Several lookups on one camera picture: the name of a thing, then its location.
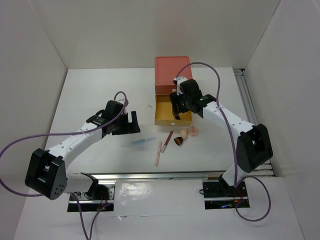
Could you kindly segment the yellow drawer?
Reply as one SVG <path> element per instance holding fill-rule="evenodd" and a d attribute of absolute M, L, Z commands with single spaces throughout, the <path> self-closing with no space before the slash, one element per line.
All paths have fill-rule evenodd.
<path fill-rule="evenodd" d="M 174 118 L 169 95 L 155 96 L 154 124 L 156 126 L 188 127 L 192 121 L 191 111 L 180 113 L 179 119 Z"/>

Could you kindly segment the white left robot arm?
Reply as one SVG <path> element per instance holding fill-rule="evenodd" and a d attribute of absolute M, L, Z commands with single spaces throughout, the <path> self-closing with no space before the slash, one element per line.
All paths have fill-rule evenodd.
<path fill-rule="evenodd" d="M 107 102 L 105 109 L 89 117 L 85 124 L 69 138 L 47 150 L 35 150 L 29 162 L 25 185 L 50 200 L 63 193 L 80 192 L 92 200 L 99 193 L 99 181 L 80 172 L 68 174 L 70 164 L 91 145 L 106 135 L 140 133 L 137 113 L 126 112 L 126 105 L 115 100 Z"/>

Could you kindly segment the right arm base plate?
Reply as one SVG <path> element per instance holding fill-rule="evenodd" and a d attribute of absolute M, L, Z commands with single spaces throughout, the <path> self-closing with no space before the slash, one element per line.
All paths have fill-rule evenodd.
<path fill-rule="evenodd" d="M 204 181 L 199 193 L 204 198 L 206 210 L 249 208 L 250 202 L 246 184 L 242 182 L 237 188 L 222 190 L 218 181 Z"/>

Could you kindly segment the pink makeup stick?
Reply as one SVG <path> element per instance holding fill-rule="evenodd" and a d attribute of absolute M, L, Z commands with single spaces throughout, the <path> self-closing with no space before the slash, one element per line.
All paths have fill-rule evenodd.
<path fill-rule="evenodd" d="M 155 166 L 157 167 L 159 165 L 159 161 L 160 161 L 160 155 L 161 155 L 161 152 L 162 152 L 162 141 L 159 142 L 158 144 L 158 148 L 157 148 L 157 154 L 156 154 L 156 158 L 155 158 Z"/>

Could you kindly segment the light blue makeup pencil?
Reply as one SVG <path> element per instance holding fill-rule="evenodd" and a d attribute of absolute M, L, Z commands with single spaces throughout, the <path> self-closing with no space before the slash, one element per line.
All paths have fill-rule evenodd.
<path fill-rule="evenodd" d="M 140 144 L 143 144 L 143 143 L 155 140 L 155 139 L 156 139 L 156 137 L 145 137 L 145 138 L 141 138 L 141 139 L 132 141 L 131 145 L 140 145 Z"/>

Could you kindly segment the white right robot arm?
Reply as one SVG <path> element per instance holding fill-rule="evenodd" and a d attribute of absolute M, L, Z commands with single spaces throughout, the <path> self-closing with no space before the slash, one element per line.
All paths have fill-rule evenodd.
<path fill-rule="evenodd" d="M 176 89 L 169 98 L 175 118 L 191 111 L 229 133 L 235 159 L 233 165 L 219 177 L 218 190 L 223 196 L 230 196 L 245 177 L 273 157 L 267 127 L 238 117 L 221 105 L 217 97 L 202 94 L 194 79 L 176 77 L 173 84 Z"/>

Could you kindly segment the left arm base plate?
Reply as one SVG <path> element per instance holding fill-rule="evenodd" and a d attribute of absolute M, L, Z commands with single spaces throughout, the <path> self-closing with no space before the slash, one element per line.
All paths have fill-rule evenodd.
<path fill-rule="evenodd" d="M 81 211 L 90 212 L 113 212 L 116 183 L 112 181 L 99 182 L 95 190 L 88 192 L 75 192 Z"/>

